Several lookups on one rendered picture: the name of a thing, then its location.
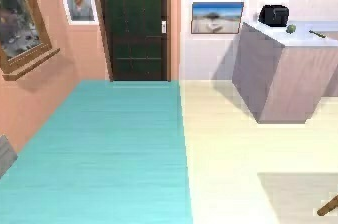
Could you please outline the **dark green room door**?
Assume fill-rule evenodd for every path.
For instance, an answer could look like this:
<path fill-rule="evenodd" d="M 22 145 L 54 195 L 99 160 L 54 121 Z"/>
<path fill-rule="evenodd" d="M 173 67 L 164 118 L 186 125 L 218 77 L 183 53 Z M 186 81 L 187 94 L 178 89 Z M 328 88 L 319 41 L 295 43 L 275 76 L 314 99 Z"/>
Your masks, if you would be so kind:
<path fill-rule="evenodd" d="M 169 81 L 168 0 L 101 0 L 111 81 Z"/>

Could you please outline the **grey counter with white top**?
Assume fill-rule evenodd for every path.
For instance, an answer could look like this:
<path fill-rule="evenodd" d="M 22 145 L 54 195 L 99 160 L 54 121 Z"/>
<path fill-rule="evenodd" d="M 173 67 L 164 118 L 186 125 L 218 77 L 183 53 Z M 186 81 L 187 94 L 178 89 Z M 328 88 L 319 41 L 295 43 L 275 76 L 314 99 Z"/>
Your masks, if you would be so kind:
<path fill-rule="evenodd" d="M 292 34 L 242 25 L 232 82 L 260 124 L 303 124 L 323 97 L 338 97 L 338 22 L 292 24 Z"/>

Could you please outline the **blue beach wall picture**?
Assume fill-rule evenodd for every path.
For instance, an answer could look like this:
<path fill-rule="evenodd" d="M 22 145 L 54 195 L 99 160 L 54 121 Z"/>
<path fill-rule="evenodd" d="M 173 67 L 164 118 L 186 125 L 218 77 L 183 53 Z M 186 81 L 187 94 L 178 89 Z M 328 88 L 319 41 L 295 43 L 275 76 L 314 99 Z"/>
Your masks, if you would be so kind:
<path fill-rule="evenodd" d="M 193 2 L 192 34 L 238 34 L 243 2 Z"/>

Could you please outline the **black toaster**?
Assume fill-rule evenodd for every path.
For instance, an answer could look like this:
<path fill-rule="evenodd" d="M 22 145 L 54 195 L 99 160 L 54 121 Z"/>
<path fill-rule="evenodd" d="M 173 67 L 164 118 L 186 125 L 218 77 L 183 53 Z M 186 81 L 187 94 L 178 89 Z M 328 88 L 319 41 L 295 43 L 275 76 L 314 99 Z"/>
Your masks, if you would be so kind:
<path fill-rule="evenodd" d="M 286 27 L 289 8 L 283 5 L 264 5 L 259 13 L 258 21 L 270 27 Z"/>

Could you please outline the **white framed wall picture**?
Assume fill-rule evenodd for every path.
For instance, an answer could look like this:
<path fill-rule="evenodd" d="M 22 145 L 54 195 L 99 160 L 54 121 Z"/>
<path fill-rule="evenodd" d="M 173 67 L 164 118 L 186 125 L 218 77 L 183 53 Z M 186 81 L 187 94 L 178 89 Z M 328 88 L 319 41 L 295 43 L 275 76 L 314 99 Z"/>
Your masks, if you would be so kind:
<path fill-rule="evenodd" d="M 97 25 L 95 0 L 63 0 L 67 21 L 70 25 Z"/>

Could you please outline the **wooden framed wall picture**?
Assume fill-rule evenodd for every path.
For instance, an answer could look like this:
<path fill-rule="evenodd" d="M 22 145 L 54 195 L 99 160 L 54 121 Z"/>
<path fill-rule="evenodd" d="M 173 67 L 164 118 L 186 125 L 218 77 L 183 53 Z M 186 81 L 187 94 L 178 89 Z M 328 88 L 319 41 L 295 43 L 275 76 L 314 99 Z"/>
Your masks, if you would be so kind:
<path fill-rule="evenodd" d="M 18 80 L 59 52 L 37 0 L 0 0 L 0 68 L 5 81 Z"/>

